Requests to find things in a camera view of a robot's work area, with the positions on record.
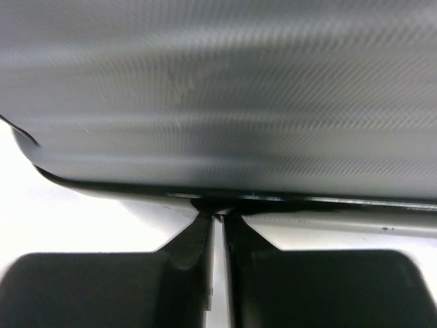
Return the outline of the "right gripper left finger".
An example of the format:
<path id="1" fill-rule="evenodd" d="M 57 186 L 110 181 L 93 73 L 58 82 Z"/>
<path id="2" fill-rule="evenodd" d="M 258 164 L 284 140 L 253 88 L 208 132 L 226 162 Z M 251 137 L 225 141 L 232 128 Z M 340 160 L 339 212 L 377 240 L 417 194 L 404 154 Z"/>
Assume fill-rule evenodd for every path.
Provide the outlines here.
<path id="1" fill-rule="evenodd" d="M 203 327 L 212 218 L 154 252 L 20 257 L 1 280 L 2 327 Z"/>

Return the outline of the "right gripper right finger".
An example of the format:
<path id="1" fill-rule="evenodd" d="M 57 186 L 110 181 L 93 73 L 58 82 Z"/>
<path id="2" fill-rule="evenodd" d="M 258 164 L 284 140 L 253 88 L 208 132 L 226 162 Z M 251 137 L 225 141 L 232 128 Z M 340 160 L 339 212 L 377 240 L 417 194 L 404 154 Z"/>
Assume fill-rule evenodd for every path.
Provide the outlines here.
<path id="1" fill-rule="evenodd" d="M 233 327 L 432 327 L 418 268 L 391 250 L 282 251 L 224 221 Z"/>

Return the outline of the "grey suitcase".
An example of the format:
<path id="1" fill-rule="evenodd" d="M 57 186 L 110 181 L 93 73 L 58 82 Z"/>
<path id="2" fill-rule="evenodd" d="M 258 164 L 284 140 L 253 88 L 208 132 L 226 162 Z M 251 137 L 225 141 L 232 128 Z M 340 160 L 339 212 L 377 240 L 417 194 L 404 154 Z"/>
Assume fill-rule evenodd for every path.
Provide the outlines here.
<path id="1" fill-rule="evenodd" d="M 436 246 L 435 1 L 2 1 L 1 119 L 67 188 Z"/>

